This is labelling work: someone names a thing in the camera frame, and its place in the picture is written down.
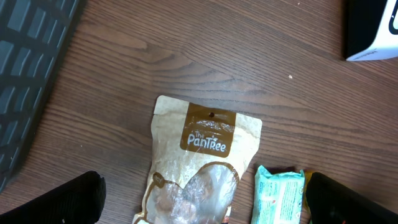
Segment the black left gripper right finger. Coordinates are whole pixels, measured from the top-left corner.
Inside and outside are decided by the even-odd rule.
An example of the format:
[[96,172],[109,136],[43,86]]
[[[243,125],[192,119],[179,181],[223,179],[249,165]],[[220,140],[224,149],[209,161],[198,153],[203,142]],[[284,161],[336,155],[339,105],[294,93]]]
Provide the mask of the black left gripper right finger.
[[397,214],[320,172],[305,173],[311,224],[397,224]]

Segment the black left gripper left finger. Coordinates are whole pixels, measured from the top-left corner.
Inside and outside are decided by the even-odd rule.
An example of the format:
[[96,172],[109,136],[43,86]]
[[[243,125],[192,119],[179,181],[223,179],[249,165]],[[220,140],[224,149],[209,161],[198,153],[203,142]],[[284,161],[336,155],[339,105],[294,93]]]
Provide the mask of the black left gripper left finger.
[[91,224],[100,219],[106,199],[106,182],[95,171],[43,194],[1,215],[1,224]]

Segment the teal snack packet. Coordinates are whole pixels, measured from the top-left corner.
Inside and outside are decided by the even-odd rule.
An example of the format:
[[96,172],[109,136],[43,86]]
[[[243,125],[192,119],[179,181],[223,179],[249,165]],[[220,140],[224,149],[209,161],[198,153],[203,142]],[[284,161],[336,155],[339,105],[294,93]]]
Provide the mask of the teal snack packet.
[[259,166],[255,174],[251,224],[299,224],[304,171],[271,174]]

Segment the beige Pantree snack pouch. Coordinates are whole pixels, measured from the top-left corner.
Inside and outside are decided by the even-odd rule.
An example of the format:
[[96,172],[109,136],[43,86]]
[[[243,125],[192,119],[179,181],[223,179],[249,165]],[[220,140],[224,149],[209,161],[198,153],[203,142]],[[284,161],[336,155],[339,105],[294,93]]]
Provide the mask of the beige Pantree snack pouch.
[[228,223],[234,193],[259,149],[262,121],[159,96],[152,165],[134,223]]

